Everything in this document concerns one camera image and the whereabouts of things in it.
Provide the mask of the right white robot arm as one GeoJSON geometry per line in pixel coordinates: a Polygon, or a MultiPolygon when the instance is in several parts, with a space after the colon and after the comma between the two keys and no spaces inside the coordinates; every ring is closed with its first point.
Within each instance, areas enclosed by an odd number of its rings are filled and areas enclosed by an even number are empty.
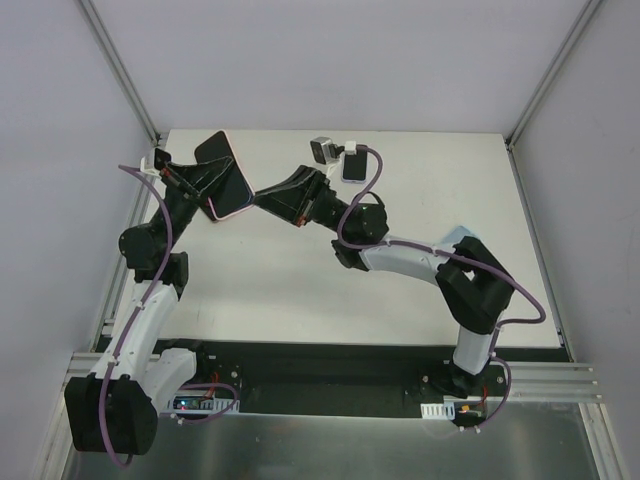
{"type": "Polygon", "coordinates": [[[395,273],[438,287],[459,325],[450,382],[457,392],[473,394],[486,381],[492,335],[514,292],[509,274],[462,227],[436,246],[390,235],[384,202],[373,198],[351,206],[324,173],[301,165],[283,182],[258,191],[254,204],[296,227],[314,222],[335,232],[332,248],[348,269],[395,273]]]}

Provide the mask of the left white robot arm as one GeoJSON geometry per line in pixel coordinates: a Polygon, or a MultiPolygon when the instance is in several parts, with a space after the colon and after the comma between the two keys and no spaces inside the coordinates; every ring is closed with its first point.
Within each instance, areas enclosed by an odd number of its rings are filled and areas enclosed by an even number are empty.
{"type": "Polygon", "coordinates": [[[149,170],[127,168],[156,198],[152,218],[124,230],[118,248],[134,273],[127,319],[116,328],[99,360],[84,377],[71,378],[64,400],[75,449],[106,453],[120,468],[146,454],[155,439],[160,414],[181,390],[228,391],[202,353],[189,348],[164,350],[151,359],[162,328],[181,300],[189,279],[187,253],[173,250],[195,213],[208,204],[230,177],[235,161],[179,165],[155,150],[149,170]]]}

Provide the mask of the phone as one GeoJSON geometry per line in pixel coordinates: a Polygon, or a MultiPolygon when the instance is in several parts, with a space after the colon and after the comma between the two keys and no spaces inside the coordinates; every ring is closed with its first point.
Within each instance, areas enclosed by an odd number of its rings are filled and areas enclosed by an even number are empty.
{"type": "Polygon", "coordinates": [[[231,160],[214,192],[203,207],[205,215],[218,222],[248,209],[254,200],[254,189],[247,180],[225,131],[217,131],[194,150],[197,164],[231,160]]]}
{"type": "Polygon", "coordinates": [[[363,150],[345,154],[342,162],[341,180],[345,183],[365,183],[367,180],[367,156],[367,152],[363,150]]]}

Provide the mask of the light blue phone case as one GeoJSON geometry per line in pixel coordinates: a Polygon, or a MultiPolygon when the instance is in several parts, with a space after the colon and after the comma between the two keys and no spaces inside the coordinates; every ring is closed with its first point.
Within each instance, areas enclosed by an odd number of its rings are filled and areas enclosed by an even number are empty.
{"type": "Polygon", "coordinates": [[[471,232],[469,229],[467,229],[466,227],[462,226],[462,225],[458,225],[455,228],[453,228],[446,236],[445,238],[445,242],[446,243],[458,243],[460,242],[463,238],[465,237],[472,237],[472,238],[476,238],[477,235],[473,232],[471,232]]]}

